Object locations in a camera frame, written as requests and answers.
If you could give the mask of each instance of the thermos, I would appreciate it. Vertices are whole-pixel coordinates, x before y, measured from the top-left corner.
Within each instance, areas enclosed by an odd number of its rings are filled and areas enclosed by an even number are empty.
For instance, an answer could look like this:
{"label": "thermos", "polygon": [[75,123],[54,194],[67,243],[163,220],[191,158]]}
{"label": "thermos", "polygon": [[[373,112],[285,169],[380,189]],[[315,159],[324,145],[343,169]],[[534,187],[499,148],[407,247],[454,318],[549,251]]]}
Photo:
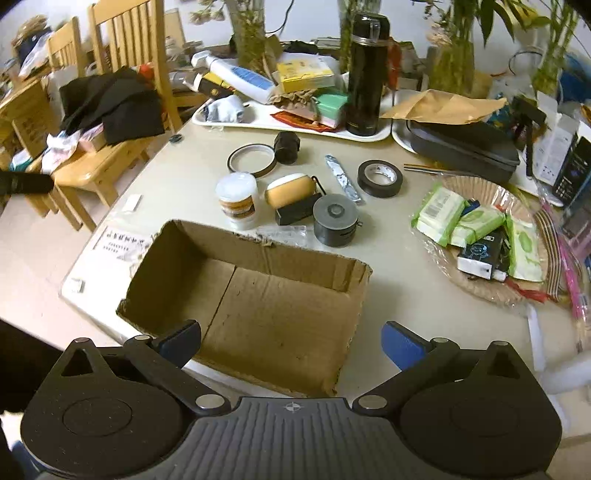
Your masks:
{"label": "thermos", "polygon": [[382,86],[387,78],[390,23],[383,15],[358,13],[351,33],[347,130],[370,137],[378,129]]}

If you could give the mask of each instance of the blue label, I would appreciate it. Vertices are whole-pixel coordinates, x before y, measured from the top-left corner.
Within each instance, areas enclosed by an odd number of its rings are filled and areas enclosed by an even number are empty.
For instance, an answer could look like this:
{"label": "blue label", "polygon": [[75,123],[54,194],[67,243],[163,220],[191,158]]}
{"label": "blue label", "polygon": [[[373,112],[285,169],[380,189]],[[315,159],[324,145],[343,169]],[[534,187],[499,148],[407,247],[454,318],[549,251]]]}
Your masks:
{"label": "blue label", "polygon": [[263,75],[259,75],[248,69],[243,69],[242,67],[232,67],[232,73],[251,85],[262,88],[263,90],[268,90],[274,86],[273,82],[267,80]]}

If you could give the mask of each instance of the gray ribbed panel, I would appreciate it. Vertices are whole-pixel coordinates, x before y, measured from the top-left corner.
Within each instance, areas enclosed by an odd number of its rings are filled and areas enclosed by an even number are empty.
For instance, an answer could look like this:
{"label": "gray ribbed panel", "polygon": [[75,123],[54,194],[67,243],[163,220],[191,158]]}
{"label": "gray ribbed panel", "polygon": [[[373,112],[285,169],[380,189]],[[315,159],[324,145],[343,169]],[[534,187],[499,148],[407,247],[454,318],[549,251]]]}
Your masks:
{"label": "gray ribbed panel", "polygon": [[[288,410],[292,403],[301,408]],[[416,458],[388,420],[357,415],[341,398],[243,398],[230,414],[197,421],[171,456],[126,480],[459,478]]]}

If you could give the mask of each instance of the tile floor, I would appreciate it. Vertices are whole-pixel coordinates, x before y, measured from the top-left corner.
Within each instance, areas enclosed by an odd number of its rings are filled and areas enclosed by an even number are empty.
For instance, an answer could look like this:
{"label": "tile floor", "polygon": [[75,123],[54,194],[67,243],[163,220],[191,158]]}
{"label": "tile floor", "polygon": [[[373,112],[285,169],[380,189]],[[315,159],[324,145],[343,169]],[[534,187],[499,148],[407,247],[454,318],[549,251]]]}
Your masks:
{"label": "tile floor", "polygon": [[[119,193],[143,166],[122,176],[116,185]],[[91,193],[82,192],[81,197],[99,223],[106,207]],[[41,218],[23,197],[13,197],[0,215],[0,317],[60,348],[79,336],[92,338],[97,346],[115,345],[57,294],[89,238],[86,228],[74,231],[61,214]],[[19,422],[19,416],[3,417],[9,443],[18,438]],[[590,480],[591,441],[560,448],[548,472],[554,480]]]}

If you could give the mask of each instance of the white table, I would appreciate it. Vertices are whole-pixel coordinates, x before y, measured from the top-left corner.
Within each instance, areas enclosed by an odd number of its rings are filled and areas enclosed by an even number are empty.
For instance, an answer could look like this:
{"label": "white table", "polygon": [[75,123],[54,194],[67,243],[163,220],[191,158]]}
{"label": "white table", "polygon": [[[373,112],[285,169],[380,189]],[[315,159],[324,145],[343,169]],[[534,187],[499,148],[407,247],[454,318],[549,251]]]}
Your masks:
{"label": "white table", "polygon": [[[167,144],[113,206],[61,288],[62,298],[86,313],[119,342],[139,333],[115,314],[130,282],[129,265],[94,251],[92,248],[98,236],[108,225],[134,233],[152,234],[170,219],[227,228],[214,188],[227,173],[228,155],[249,143],[272,145],[277,134],[241,129],[220,131],[192,124],[187,124],[181,133],[184,140]],[[400,170],[403,163],[418,160],[391,138],[375,144],[356,144],[302,135],[297,164],[278,166],[258,180],[259,190],[262,192],[268,183],[283,175],[302,171],[316,175],[328,192],[341,193],[324,163],[325,154],[337,157],[355,181],[357,169],[365,160],[380,158],[397,165]],[[515,310],[472,297],[452,284],[428,256],[420,234],[411,231],[410,216],[432,184],[430,176],[408,173],[395,198],[377,199],[361,192],[366,201],[360,207],[363,227],[346,247],[330,249],[312,235],[313,248],[358,258],[374,270],[359,327],[337,385],[339,395],[348,400],[399,371],[380,347],[380,330],[388,320],[396,320],[426,339],[448,337],[463,348],[485,349],[493,340],[507,340],[525,362],[532,365],[526,319]],[[121,213],[129,195],[136,193],[143,195],[137,210]],[[273,223],[270,207],[262,211],[261,224],[265,223]],[[71,290],[72,278],[85,282],[82,293]],[[575,332],[568,311],[548,304],[540,306],[538,314],[548,363],[574,356]],[[194,361],[189,362],[187,368],[248,394],[271,394]],[[591,433],[591,406],[585,402],[583,392],[562,394],[559,400],[571,422],[565,436]]]}

